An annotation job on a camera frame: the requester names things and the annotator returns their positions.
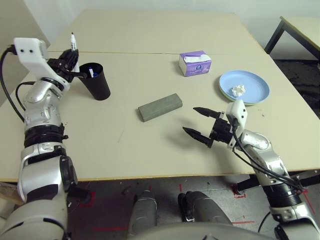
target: white marker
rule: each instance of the white marker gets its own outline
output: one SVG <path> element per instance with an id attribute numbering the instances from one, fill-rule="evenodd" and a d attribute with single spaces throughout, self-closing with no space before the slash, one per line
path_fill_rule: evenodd
<path id="1" fill-rule="evenodd" d="M 94 71 L 92 70 L 92 67 L 89 67 L 89 72 L 90 72 L 91 78 L 93 78 L 94 77 Z"/>
<path id="2" fill-rule="evenodd" d="M 76 38 L 75 38 L 75 35 L 74 35 L 74 33 L 72 32 L 71 33 L 71 49 L 73 50 L 73 51 L 75 51 L 75 50 L 77 50 L 77 42 L 76 42 Z M 80 72 L 80 69 L 79 69 L 79 60 L 76 62 L 76 64 L 75 64 L 75 66 L 74 66 L 74 68 L 73 68 L 73 70 L 72 70 L 73 72 L 77 72 L 77 73 L 79 73 Z"/>

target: silver robot arm segment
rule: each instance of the silver robot arm segment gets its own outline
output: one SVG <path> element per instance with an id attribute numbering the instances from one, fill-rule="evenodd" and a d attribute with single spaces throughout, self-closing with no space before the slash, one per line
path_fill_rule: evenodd
<path id="1" fill-rule="evenodd" d="M 78 180 L 62 143 L 67 136 L 58 106 L 74 77 L 69 71 L 78 61 L 78 51 L 67 50 L 47 62 L 42 41 L 15 38 L 14 45 L 20 62 L 37 81 L 23 100 L 25 148 L 17 186 L 25 204 L 9 216 L 0 239 L 68 239 L 66 198 Z"/>
<path id="2" fill-rule="evenodd" d="M 230 149 L 237 148 L 247 153 L 269 201 L 273 219 L 280 223 L 275 228 L 279 239 L 302 239 L 305 236 L 308 236 L 308 239 L 319 239 L 319 227 L 306 202 L 299 197 L 302 192 L 292 186 L 294 181 L 290 178 L 282 159 L 274 152 L 271 142 L 260 133 L 245 130 L 248 115 L 244 102 L 236 100 L 229 103 L 226 113 L 203 107 L 195 107 L 194 110 L 216 120 L 209 137 L 194 129 L 183 127 L 187 134 L 209 148 L 214 141 L 220 141 L 226 143 Z M 223 119 L 224 115 L 230 124 Z"/>

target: blue plate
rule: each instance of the blue plate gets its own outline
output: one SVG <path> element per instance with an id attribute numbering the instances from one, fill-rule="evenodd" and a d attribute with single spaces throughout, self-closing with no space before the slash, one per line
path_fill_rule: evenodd
<path id="1" fill-rule="evenodd" d="M 234 96 L 232 88 L 244 85 L 245 93 Z M 243 70 L 233 70 L 224 73 L 219 80 L 219 87 L 223 95 L 231 101 L 242 99 L 245 105 L 254 105 L 265 100 L 270 93 L 268 84 L 258 75 Z"/>

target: purple tissue box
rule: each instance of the purple tissue box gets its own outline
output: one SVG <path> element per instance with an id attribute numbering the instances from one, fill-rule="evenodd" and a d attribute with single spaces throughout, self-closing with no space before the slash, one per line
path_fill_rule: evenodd
<path id="1" fill-rule="evenodd" d="M 185 77 L 206 74 L 209 72 L 211 59 L 204 51 L 192 51 L 181 53 L 179 56 L 179 67 Z"/>

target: black plastic cup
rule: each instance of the black plastic cup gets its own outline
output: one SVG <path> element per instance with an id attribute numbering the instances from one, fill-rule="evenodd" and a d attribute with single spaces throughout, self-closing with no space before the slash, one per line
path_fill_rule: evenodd
<path id="1" fill-rule="evenodd" d="M 89 68 L 92 68 L 94 77 L 91 77 Z M 105 100 L 110 96 L 110 89 L 102 65 L 89 62 L 80 66 L 80 72 L 87 74 L 87 78 L 80 78 L 80 80 L 96 100 Z"/>

